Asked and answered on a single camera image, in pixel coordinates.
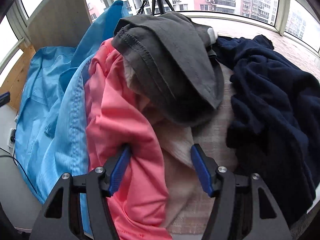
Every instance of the blue jacket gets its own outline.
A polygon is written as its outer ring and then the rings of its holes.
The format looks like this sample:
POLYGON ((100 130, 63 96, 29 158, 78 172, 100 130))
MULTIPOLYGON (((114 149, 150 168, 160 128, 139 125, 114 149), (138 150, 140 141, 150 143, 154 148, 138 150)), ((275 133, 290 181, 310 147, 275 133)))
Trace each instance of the blue jacket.
MULTIPOLYGON (((41 203, 59 177, 88 172, 84 84, 91 58, 113 36, 119 19, 128 12, 114 2, 89 27, 77 48, 46 47, 30 63, 17 122, 15 154, 41 203)), ((84 229, 90 232, 85 196, 81 196, 84 229)))
POLYGON ((320 85, 265 36, 220 37, 217 59, 234 71, 227 146, 238 171, 259 173, 289 225, 312 205, 320 181, 320 85))

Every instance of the light blue garment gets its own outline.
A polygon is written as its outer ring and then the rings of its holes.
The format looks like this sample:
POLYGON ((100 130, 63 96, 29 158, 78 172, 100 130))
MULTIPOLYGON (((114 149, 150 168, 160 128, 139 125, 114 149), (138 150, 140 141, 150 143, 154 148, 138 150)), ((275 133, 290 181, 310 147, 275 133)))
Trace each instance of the light blue garment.
MULTIPOLYGON (((91 58, 113 36, 119 19, 128 16, 122 1, 114 2, 89 27, 77 48, 46 47, 30 63, 17 122, 15 154, 41 203, 59 177, 88 172, 84 84, 91 58)), ((85 195, 81 196, 84 230, 90 232, 85 195)))

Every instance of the wooden panel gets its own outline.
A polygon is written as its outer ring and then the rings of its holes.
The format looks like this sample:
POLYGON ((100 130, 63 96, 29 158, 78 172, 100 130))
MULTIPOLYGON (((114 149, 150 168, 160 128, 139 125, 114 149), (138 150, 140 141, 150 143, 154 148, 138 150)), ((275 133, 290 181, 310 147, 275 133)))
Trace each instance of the wooden panel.
POLYGON ((36 51, 32 45, 26 48, 0 87, 0 94, 10 91, 9 105, 17 110, 19 110, 21 94, 26 82, 30 60, 35 53, 36 51))
POLYGON ((35 50, 46 46, 76 47, 91 21, 85 0, 43 0, 28 19, 35 50))

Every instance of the navy blue sweater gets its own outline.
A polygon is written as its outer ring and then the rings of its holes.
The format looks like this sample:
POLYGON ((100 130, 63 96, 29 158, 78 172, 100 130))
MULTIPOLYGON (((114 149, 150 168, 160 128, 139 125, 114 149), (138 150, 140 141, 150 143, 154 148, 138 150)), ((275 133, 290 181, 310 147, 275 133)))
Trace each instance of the navy blue sweater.
POLYGON ((320 85, 273 51, 265 36, 219 37, 217 59, 234 71, 227 146, 241 174, 259 173, 289 225, 312 205, 320 181, 320 85))

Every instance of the pile of clothes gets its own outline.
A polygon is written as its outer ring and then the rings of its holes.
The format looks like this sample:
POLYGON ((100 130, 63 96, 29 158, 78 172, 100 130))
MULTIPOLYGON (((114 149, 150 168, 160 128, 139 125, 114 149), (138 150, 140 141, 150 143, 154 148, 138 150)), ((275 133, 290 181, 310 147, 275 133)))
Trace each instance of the pile of clothes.
MULTIPOLYGON (((235 149, 236 157, 221 157, 231 159, 225 166, 259 173, 289 225, 312 205, 320 182, 318 80, 263 35, 217 37, 176 12, 127 17, 116 1, 77 48, 34 55, 15 153, 44 203, 61 174, 103 166, 129 143, 130 164, 108 199, 117 232, 121 239, 171 239, 166 228, 197 184, 190 148, 208 124, 227 130, 223 144, 235 149), (220 105, 226 71, 233 71, 235 92, 228 122, 220 105)), ((85 195, 81 211, 90 232, 85 195)))

